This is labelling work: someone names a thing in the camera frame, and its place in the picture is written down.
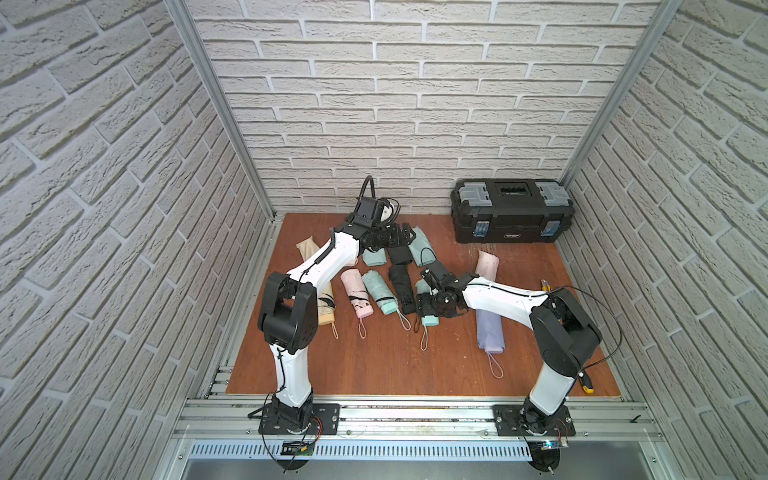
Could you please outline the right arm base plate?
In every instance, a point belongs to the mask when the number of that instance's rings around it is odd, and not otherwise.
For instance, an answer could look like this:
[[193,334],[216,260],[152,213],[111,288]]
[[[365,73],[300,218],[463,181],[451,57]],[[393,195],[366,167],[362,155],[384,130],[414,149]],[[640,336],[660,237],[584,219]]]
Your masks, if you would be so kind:
[[500,437],[572,437],[576,429],[569,409],[561,405],[546,415],[532,404],[497,404],[492,406],[495,427]]

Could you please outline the pink sleeved umbrella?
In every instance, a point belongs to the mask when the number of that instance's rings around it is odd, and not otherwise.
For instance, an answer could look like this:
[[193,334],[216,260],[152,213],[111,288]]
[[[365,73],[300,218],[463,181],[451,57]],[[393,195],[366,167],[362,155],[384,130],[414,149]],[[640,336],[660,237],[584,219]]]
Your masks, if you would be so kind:
[[479,251],[475,273],[486,280],[494,282],[496,280],[499,263],[500,260],[497,256],[485,251]]

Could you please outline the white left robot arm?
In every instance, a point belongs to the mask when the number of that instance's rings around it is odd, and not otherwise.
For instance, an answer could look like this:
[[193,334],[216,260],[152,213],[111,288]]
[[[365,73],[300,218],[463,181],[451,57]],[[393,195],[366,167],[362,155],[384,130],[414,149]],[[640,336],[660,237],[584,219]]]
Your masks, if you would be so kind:
[[303,431],[312,418],[308,347],[319,326],[319,292],[361,252],[409,246],[414,239],[407,223],[365,226],[345,221],[301,265],[268,276],[258,328],[275,363],[277,387],[268,406],[270,416],[279,424],[294,432]]

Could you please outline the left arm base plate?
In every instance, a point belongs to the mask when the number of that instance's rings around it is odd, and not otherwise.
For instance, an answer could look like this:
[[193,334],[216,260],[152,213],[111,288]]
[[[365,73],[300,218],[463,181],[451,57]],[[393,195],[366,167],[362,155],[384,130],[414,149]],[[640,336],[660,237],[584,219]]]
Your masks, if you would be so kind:
[[291,407],[278,399],[270,400],[257,413],[260,417],[258,431],[270,435],[331,436],[336,435],[340,419],[341,405],[338,403],[306,403],[301,407]]

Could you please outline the black plastic toolbox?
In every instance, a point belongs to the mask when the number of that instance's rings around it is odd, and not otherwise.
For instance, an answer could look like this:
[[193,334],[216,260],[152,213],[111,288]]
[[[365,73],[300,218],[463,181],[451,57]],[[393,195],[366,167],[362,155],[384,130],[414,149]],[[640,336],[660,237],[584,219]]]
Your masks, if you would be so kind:
[[450,193],[459,243],[552,243],[568,230],[574,201],[552,179],[466,179]]

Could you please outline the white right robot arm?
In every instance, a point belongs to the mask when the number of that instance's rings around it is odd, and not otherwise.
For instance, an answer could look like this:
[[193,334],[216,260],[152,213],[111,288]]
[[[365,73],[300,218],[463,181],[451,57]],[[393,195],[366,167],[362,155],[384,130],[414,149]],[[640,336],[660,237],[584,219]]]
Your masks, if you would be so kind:
[[565,288],[532,291],[475,273],[457,277],[438,261],[422,270],[421,277],[430,290],[428,311],[438,317],[487,311],[532,330],[543,365],[521,416],[536,427],[554,417],[602,342],[599,328],[579,300]]

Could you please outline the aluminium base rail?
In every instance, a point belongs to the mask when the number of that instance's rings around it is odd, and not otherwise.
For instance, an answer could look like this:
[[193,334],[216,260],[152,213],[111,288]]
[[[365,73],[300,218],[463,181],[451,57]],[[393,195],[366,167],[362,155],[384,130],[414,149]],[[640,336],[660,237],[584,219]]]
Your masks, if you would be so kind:
[[181,409],[155,478],[181,478],[193,459],[520,461],[577,442],[635,443],[655,479],[679,479],[680,467],[649,407],[584,397],[566,401],[572,437],[500,437],[492,406],[517,397],[321,396],[341,405],[336,435],[270,435],[258,431],[260,395],[191,399]]

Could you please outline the small mint green sleeve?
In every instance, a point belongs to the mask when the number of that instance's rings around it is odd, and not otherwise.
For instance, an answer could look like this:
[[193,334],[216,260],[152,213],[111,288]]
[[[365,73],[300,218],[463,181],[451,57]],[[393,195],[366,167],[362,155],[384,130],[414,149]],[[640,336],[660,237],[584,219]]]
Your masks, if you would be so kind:
[[413,227],[412,232],[414,238],[408,246],[408,249],[415,264],[418,267],[422,267],[435,262],[437,256],[426,234],[418,226]]

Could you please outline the light pink umbrella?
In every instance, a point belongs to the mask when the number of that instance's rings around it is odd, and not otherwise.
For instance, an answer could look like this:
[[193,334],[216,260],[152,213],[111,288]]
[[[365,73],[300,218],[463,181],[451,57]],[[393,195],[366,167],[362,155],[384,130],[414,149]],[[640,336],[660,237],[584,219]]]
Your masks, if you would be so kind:
[[374,313],[362,275],[358,269],[347,269],[341,274],[341,281],[358,319],[358,333],[361,339],[367,336],[364,319]]

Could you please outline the black umbrella sleeve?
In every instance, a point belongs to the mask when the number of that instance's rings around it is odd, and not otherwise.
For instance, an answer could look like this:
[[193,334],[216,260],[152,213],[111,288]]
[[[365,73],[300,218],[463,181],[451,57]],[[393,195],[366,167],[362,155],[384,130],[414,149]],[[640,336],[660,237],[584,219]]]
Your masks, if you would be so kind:
[[387,253],[393,265],[408,265],[413,262],[413,256],[408,245],[389,247]]

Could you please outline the black yellow screwdriver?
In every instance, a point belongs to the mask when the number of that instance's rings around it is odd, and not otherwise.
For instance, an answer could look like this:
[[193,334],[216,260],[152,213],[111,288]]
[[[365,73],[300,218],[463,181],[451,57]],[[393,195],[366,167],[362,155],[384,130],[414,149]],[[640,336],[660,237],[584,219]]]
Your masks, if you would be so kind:
[[594,393],[594,386],[593,386],[591,377],[588,375],[586,371],[582,371],[579,373],[578,380],[582,390],[587,395],[592,395]]

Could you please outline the beige umbrella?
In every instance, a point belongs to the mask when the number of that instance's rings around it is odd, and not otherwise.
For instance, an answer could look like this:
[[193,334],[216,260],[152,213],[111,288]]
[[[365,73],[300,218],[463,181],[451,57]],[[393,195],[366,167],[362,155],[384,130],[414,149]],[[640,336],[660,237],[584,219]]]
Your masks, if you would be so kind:
[[332,289],[332,283],[328,282],[318,291],[318,324],[320,326],[329,325],[335,339],[339,339],[338,331],[335,326],[336,302]]

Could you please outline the black umbrella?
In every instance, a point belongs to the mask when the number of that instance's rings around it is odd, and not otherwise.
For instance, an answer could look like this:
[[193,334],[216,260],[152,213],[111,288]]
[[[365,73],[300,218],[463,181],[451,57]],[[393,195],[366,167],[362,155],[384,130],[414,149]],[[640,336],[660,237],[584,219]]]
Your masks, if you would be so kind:
[[408,318],[408,315],[417,311],[416,296],[408,274],[408,267],[404,264],[392,265],[388,270],[388,276],[398,302],[397,313],[401,325],[405,330],[412,330],[414,333],[417,333],[419,331],[419,321],[416,320],[414,323],[411,323]]

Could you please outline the mint green sleeved umbrella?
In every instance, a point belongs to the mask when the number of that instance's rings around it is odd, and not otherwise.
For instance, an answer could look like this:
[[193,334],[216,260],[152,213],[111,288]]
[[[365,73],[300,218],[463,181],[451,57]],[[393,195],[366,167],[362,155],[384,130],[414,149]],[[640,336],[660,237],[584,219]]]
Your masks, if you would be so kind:
[[366,249],[362,254],[362,259],[368,267],[383,266],[388,263],[385,249],[378,249],[376,251]]

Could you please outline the lilac sleeved umbrella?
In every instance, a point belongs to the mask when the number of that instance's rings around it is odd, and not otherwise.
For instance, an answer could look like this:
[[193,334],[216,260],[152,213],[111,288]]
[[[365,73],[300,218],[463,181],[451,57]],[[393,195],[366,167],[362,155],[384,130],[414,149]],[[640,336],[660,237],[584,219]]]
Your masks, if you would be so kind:
[[478,347],[488,358],[491,374],[502,379],[504,370],[496,359],[506,349],[501,316],[487,310],[476,310],[475,315]]

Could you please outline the beige umbrella sleeve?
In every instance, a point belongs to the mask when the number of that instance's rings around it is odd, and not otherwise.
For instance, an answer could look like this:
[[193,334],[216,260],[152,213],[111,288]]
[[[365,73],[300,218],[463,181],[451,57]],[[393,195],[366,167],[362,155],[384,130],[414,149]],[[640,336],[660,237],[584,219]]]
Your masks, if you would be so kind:
[[314,261],[323,252],[323,247],[319,246],[313,236],[310,236],[296,244],[301,257],[302,264],[312,265]]

